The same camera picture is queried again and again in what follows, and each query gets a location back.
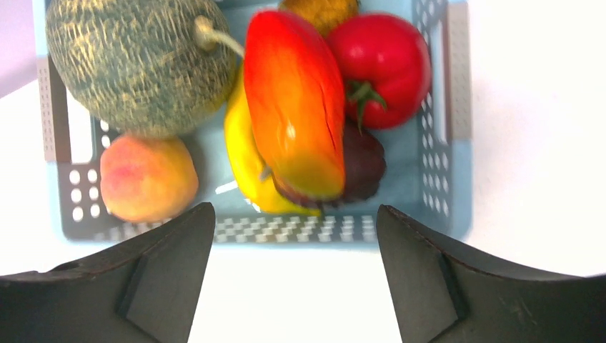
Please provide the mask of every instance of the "white background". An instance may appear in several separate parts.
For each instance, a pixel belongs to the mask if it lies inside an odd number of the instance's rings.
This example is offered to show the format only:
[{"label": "white background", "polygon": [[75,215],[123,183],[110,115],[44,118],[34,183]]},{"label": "white background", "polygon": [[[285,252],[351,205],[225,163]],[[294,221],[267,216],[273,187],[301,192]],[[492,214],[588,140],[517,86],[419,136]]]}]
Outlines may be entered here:
[{"label": "white background", "polygon": [[[470,0],[475,167],[466,242],[581,276],[606,272],[606,49],[596,6]],[[0,99],[0,274],[45,271],[99,249],[51,233],[39,113],[35,82]],[[192,341],[237,340],[400,342],[380,256],[214,248]]]}]

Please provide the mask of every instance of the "red-orange mango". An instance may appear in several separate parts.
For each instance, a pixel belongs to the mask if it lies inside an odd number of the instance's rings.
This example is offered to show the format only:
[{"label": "red-orange mango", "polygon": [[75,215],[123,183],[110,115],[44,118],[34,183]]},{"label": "red-orange mango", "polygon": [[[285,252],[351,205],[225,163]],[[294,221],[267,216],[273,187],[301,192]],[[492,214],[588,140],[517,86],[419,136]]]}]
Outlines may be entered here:
[{"label": "red-orange mango", "polygon": [[320,33],[288,11],[249,25],[244,89],[259,154],[279,184],[315,199],[345,185],[344,84]]}]

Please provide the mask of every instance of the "melon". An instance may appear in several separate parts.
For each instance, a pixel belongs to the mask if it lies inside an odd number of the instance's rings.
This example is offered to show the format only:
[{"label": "melon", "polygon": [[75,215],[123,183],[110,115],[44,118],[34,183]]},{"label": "melon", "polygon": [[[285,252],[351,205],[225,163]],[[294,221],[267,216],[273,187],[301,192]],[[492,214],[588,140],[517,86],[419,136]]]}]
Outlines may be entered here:
[{"label": "melon", "polygon": [[233,49],[198,44],[197,18],[229,35],[212,0],[52,0],[46,40],[61,80],[92,116],[162,139],[195,130],[235,81]]}]

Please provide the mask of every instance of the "dark purple fruit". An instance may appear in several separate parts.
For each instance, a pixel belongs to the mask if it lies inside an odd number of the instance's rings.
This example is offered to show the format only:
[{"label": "dark purple fruit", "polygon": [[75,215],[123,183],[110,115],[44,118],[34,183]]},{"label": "dark purple fruit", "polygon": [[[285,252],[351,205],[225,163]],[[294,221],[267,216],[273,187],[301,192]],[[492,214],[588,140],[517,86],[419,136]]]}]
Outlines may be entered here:
[{"label": "dark purple fruit", "polygon": [[373,197],[379,190],[379,183],[387,168],[381,142],[365,129],[360,131],[356,124],[347,120],[343,133],[343,150],[345,190],[337,200],[326,202],[310,199],[274,182],[277,191],[291,202],[309,208],[338,207]]}]

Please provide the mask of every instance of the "light blue basket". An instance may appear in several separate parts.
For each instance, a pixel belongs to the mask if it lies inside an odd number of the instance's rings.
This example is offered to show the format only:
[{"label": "light blue basket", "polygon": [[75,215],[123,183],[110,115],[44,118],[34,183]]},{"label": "light blue basket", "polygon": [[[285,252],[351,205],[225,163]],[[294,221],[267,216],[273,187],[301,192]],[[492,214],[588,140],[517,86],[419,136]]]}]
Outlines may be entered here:
[{"label": "light blue basket", "polygon": [[[44,141],[54,226],[69,241],[117,242],[161,223],[126,224],[107,212],[99,194],[99,156],[117,133],[91,119],[94,158],[72,164],[66,90],[48,56],[44,13],[49,0],[34,0]],[[275,3],[218,2],[232,36],[244,43],[250,16]],[[428,42],[433,89],[418,115],[397,130],[373,134],[383,143],[387,173],[367,202],[325,217],[267,216],[234,186],[225,151],[222,109],[195,135],[184,137],[203,178],[197,202],[217,213],[217,244],[278,244],[281,247],[376,247],[374,219],[380,204],[392,205],[427,226],[462,238],[472,221],[472,123],[467,3],[446,0],[362,0],[363,11],[388,11],[410,20]]]}]

